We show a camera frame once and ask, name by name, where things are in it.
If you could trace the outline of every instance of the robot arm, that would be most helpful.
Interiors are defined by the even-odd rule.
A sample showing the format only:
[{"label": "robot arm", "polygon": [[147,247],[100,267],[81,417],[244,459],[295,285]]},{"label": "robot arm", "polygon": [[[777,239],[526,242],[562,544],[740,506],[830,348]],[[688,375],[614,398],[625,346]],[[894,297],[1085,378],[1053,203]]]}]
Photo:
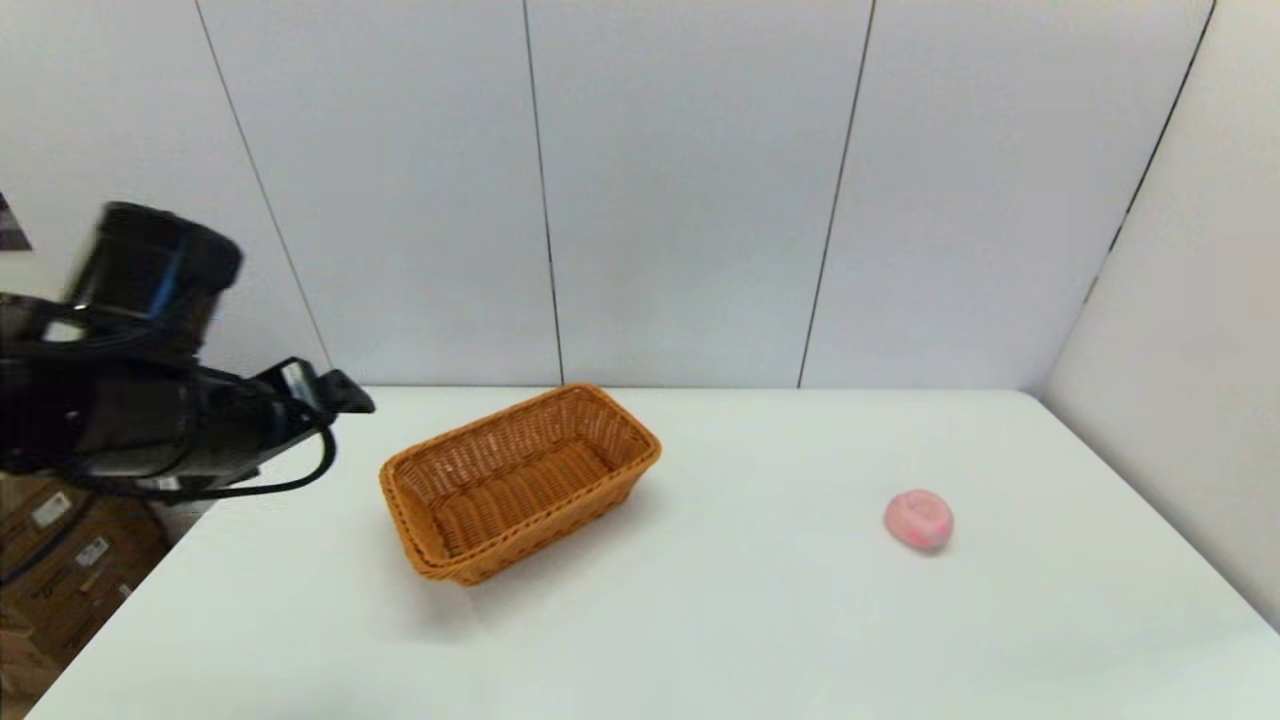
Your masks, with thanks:
[{"label": "robot arm", "polygon": [[[0,293],[0,470],[59,470],[99,493],[184,502],[307,484],[337,454],[329,425],[372,413],[340,370],[288,359],[242,378],[197,352],[241,251],[170,213],[109,204],[63,302]],[[70,340],[59,340],[65,333]],[[305,478],[227,487],[312,433],[325,451]],[[177,488],[140,480],[175,478]]]}]

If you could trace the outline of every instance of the table surface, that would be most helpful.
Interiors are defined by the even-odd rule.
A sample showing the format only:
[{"label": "table surface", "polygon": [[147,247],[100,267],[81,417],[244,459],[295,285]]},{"label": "table surface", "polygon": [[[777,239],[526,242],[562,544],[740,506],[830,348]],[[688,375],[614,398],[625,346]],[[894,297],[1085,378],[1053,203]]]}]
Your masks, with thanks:
[{"label": "table surface", "polygon": [[[329,475],[214,507],[29,719],[1280,716],[1280,637],[1015,392],[618,389],[664,445],[626,503],[419,578],[379,466],[535,392],[375,388]],[[914,487],[956,514],[934,557],[882,525]]]}]

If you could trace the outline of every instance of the wicker basket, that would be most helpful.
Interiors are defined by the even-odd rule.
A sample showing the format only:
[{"label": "wicker basket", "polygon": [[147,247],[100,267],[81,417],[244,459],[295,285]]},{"label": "wicker basket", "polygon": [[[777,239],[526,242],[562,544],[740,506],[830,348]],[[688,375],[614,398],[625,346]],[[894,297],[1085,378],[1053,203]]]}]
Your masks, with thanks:
[{"label": "wicker basket", "polygon": [[415,445],[380,478],[413,568],[474,585],[612,510],[660,454],[600,388],[573,384]]}]

